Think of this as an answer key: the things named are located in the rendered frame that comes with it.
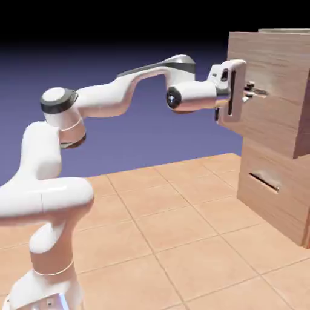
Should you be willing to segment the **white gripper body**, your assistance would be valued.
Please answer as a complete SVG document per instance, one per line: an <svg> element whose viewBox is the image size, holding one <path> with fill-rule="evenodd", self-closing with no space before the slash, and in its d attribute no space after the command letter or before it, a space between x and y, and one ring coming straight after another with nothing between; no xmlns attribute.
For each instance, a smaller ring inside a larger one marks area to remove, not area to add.
<svg viewBox="0 0 310 310"><path fill-rule="evenodd" d="M232 59L218 67L216 79L216 122L238 122L242 114L246 62Z"/></svg>

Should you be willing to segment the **large wood drawer front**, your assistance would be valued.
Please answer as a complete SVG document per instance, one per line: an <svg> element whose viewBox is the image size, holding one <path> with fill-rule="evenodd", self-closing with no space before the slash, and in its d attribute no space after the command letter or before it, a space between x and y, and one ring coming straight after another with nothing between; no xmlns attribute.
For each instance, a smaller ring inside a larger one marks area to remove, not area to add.
<svg viewBox="0 0 310 310"><path fill-rule="evenodd" d="M289 158L310 154L310 33L230 33L235 58L267 96L250 99L240 122L225 126Z"/></svg>

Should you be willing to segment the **small wood drawer front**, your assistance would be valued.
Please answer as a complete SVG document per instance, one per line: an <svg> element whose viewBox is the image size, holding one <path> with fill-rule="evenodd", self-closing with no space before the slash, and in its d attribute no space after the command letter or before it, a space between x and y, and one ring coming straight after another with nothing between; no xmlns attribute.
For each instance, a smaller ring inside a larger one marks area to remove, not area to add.
<svg viewBox="0 0 310 310"><path fill-rule="evenodd" d="M253 170L278 175L280 191L251 177ZM310 155L292 159L244 139L237 198L293 242L310 249Z"/></svg>

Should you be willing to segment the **light wood cabinet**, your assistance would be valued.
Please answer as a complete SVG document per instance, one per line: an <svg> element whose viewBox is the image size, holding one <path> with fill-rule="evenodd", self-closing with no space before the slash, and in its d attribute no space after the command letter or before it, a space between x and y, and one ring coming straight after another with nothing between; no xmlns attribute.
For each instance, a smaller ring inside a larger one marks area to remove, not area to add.
<svg viewBox="0 0 310 310"><path fill-rule="evenodd" d="M239 33L230 56L265 91L243 109L238 198L310 248L310 33Z"/></svg>

